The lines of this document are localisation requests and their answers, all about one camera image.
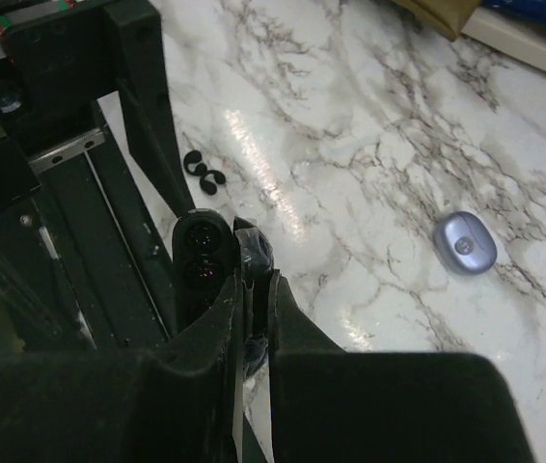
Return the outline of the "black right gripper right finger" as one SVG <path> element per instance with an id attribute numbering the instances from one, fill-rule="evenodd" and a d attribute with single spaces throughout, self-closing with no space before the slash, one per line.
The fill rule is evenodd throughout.
<path id="1" fill-rule="evenodd" d="M 351 353 L 274 273 L 268 300 L 279 462 L 531 462 L 504 378 L 470 353 Z"/>

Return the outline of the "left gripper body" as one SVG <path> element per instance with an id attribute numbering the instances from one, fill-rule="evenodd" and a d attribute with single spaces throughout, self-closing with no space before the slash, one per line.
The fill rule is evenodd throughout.
<path id="1" fill-rule="evenodd" d="M 98 102 L 117 81 L 169 93 L 158 9 L 149 1 L 0 1 L 0 80 L 23 105 L 0 115 L 0 212 L 42 189 L 42 175 L 82 177 L 71 165 L 98 155 L 110 134 Z"/>

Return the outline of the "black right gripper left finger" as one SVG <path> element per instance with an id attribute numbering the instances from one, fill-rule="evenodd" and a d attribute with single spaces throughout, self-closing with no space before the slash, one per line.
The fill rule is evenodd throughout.
<path id="1" fill-rule="evenodd" d="M 237 462 L 243 294 L 155 349 L 0 356 L 0 462 Z"/>

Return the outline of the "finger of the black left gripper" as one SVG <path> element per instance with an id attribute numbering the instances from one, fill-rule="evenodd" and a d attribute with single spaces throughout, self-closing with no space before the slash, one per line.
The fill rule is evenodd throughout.
<path id="1" fill-rule="evenodd" d="M 129 152 L 177 217 L 195 208 L 182 171 L 169 94 L 117 81 Z"/>

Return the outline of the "black earbud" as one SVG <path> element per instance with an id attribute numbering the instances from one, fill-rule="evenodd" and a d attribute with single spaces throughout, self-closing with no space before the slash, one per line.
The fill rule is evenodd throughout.
<path id="1" fill-rule="evenodd" d="M 192 177 L 203 177 L 208 168 L 203 162 L 203 155 L 199 150 L 190 150 L 182 160 L 183 169 L 186 174 Z"/>
<path id="2" fill-rule="evenodd" d="M 218 188 L 224 186 L 226 182 L 226 176 L 217 170 L 206 170 L 199 179 L 201 190 L 208 196 L 216 195 Z"/>

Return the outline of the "lavender earbud charging case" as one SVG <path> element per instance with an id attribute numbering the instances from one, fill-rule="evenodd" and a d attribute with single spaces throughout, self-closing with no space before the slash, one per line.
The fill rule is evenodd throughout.
<path id="1" fill-rule="evenodd" d="M 483 222 L 468 211 L 455 211 L 439 220 L 433 239 L 441 260 L 456 274 L 482 274 L 497 260 L 492 235 Z"/>

